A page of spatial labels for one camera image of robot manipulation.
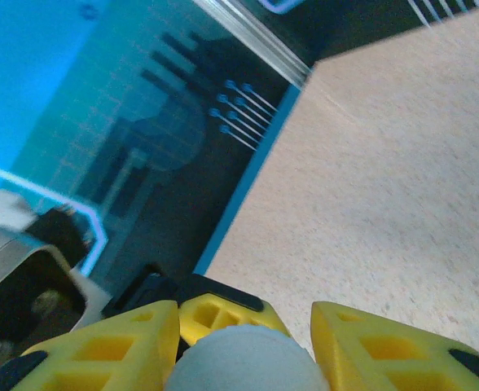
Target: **beige floor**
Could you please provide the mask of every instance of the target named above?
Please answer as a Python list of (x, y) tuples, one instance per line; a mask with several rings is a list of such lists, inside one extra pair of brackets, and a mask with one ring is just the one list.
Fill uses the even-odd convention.
[(479, 350), (479, 12), (322, 62), (208, 276)]

